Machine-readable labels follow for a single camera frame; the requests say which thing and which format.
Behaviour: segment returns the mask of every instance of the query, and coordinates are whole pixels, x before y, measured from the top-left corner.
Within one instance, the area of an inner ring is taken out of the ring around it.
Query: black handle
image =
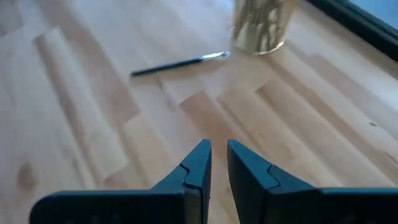
[[[200,63],[200,62],[202,62],[202,60],[200,58],[194,58],[194,59],[186,60],[183,62],[170,63],[170,64],[161,65],[161,66],[154,67],[154,68],[148,68],[148,69],[132,72],[131,76],[146,75],[146,74],[153,73],[153,72],[159,72],[159,71],[163,71],[163,70],[167,70],[167,69],[171,69],[171,68],[178,68],[178,67],[182,67],[182,66],[193,65],[196,63]]]

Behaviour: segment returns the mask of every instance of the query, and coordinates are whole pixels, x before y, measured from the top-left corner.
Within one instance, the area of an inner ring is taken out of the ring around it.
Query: wood grain
[[[232,0],[0,6],[0,223],[59,190],[148,189],[205,138],[209,223],[239,223],[228,139],[319,187],[398,184],[398,64],[306,2],[261,57],[230,47]]]

